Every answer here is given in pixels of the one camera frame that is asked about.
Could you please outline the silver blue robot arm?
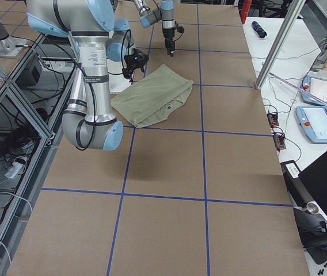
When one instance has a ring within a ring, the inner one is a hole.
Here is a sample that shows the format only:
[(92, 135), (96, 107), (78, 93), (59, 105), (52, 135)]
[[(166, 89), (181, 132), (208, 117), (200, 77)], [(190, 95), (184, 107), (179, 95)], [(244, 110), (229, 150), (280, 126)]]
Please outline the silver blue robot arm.
[(123, 137), (123, 124), (111, 108), (108, 59), (113, 43), (130, 26), (116, 20), (110, 1), (27, 1), (29, 26), (44, 35), (65, 37), (73, 48), (77, 74), (62, 128), (79, 150), (113, 151)]
[(133, 1), (133, 3), (138, 10), (140, 23), (144, 28), (148, 28), (159, 21), (162, 22), (165, 48), (167, 54), (173, 57), (176, 50), (175, 34), (176, 32), (182, 33), (181, 26), (174, 19), (173, 1), (162, 1), (161, 5), (156, 5), (153, 10), (148, 7), (145, 1)]

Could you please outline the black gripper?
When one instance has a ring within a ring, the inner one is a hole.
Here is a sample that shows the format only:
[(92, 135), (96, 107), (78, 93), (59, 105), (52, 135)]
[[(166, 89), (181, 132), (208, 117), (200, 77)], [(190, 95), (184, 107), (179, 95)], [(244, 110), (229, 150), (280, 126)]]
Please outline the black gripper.
[(175, 52), (175, 41), (174, 41), (174, 37), (176, 34), (176, 30), (177, 27), (174, 28), (163, 28), (162, 29), (162, 34), (164, 36), (165, 39), (165, 47), (166, 47), (166, 51), (167, 54), (170, 57), (174, 56), (174, 52)]
[(132, 54), (124, 56), (124, 61), (126, 62), (126, 66), (122, 68), (123, 76), (132, 83), (134, 80), (134, 71), (140, 69), (141, 72), (144, 72), (145, 65), (149, 61), (149, 56), (141, 50), (134, 48)]

